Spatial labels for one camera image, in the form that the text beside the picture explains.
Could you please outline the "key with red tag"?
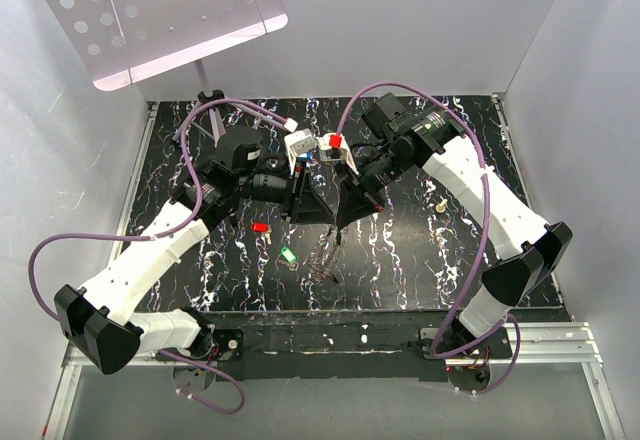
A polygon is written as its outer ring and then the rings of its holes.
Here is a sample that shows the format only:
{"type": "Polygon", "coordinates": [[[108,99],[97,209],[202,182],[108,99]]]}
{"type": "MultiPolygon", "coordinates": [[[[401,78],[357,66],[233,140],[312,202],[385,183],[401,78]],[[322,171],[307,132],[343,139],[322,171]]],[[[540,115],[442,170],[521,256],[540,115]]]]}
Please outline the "key with red tag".
{"type": "Polygon", "coordinates": [[[251,230],[264,238],[267,245],[271,244],[272,229],[269,224],[263,222],[255,222],[251,224],[251,230]]]}

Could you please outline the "key with green tag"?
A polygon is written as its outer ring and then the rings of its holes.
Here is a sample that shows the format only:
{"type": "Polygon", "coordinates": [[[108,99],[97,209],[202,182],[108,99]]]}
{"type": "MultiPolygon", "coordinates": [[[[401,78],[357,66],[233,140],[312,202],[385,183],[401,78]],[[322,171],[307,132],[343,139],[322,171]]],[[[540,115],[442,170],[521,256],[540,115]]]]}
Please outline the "key with green tag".
{"type": "Polygon", "coordinates": [[[280,249],[278,261],[291,271],[297,271],[299,268],[298,258],[293,250],[288,246],[283,246],[280,249]]]}

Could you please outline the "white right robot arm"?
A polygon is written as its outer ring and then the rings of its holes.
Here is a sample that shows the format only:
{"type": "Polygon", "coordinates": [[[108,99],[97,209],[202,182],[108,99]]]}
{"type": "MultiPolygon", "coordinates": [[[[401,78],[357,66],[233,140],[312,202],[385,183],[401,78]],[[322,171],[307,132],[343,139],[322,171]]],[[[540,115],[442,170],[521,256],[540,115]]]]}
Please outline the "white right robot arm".
{"type": "Polygon", "coordinates": [[[475,357],[522,298],[557,267],[573,238],[564,222],[549,223],[531,210],[487,164],[471,128],[434,100],[413,113],[392,93],[361,115],[377,139],[372,154],[357,162],[341,131],[322,139],[322,155],[335,162],[340,200],[335,225],[350,224],[384,208],[383,190],[413,167],[445,187],[481,228],[468,282],[431,342],[436,358],[475,357]]]}

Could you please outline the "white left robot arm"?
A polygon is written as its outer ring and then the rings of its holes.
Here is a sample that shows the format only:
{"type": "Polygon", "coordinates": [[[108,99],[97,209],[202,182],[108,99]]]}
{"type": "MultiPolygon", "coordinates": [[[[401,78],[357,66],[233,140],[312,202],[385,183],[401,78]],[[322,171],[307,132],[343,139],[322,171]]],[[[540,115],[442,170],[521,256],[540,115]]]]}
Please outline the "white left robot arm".
{"type": "Polygon", "coordinates": [[[229,128],[213,152],[183,175],[154,221],[146,241],[133,242],[79,288],[63,286],[54,303],[65,337],[104,374],[125,367],[141,352],[177,349],[193,360],[209,356],[214,327],[192,308],[138,314],[151,287],[182,255],[204,240],[243,199],[277,204],[292,224],[330,224],[333,212],[313,189],[306,153],[317,141],[309,130],[284,138],[272,155],[249,126],[229,128]],[[283,166],[269,170],[275,158],[283,166]]]}

